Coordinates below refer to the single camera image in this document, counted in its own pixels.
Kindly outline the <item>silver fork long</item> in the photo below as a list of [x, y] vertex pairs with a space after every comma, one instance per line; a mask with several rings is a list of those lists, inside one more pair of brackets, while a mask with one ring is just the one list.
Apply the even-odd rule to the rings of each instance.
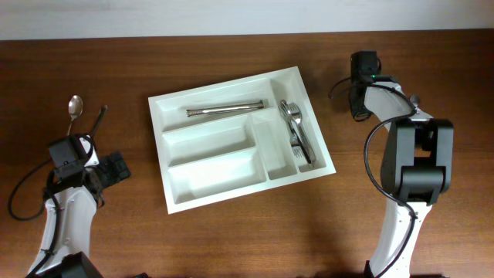
[[294, 131], [297, 134], [296, 126], [293, 122], [293, 118], [299, 116], [302, 118], [302, 121], [303, 121], [302, 112], [301, 112], [301, 109], [299, 108], [299, 106], [294, 102], [288, 103], [286, 100], [281, 100], [279, 102], [279, 110], [280, 110], [280, 114], [281, 114], [283, 120], [286, 122], [290, 131], [291, 132]]

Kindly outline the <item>silver fork short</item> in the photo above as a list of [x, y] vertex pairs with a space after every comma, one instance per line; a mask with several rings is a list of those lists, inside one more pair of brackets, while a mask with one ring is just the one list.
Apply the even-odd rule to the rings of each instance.
[[300, 143], [300, 140], [299, 140], [297, 134], [294, 131], [291, 132], [291, 138], [289, 139], [289, 142], [290, 142], [291, 148], [293, 150], [293, 154], [297, 158], [304, 158], [305, 156], [303, 153], [302, 145]]

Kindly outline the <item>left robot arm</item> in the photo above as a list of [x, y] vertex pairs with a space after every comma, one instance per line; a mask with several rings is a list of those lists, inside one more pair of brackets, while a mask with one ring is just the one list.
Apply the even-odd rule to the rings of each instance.
[[131, 176], [120, 152], [99, 158], [89, 134], [69, 135], [49, 146], [51, 162], [43, 189], [46, 224], [28, 277], [101, 277], [91, 263], [90, 231], [103, 190]]

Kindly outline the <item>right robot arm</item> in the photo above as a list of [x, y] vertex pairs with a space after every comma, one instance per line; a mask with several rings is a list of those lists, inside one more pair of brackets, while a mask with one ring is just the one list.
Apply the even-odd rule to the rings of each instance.
[[350, 111], [356, 121], [380, 121], [364, 142], [364, 167], [387, 199], [377, 248], [365, 277], [408, 277], [421, 226], [452, 180], [454, 127], [425, 113], [398, 81], [381, 72], [377, 53], [350, 57]]

